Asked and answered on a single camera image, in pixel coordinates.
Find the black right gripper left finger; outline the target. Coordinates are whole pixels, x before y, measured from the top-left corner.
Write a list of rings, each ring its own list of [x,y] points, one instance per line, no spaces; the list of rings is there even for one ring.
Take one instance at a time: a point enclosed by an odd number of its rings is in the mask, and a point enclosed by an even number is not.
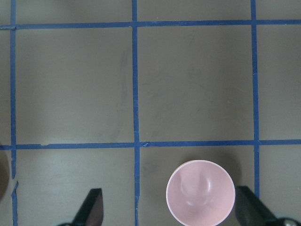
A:
[[[91,189],[75,215],[74,226],[101,226],[104,218],[103,193],[101,188]]]

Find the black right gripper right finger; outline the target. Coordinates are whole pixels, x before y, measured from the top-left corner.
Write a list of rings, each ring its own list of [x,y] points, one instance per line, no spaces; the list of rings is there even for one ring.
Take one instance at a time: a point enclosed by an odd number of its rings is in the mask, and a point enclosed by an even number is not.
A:
[[[236,187],[235,216],[241,226],[279,226],[276,216],[247,186]]]

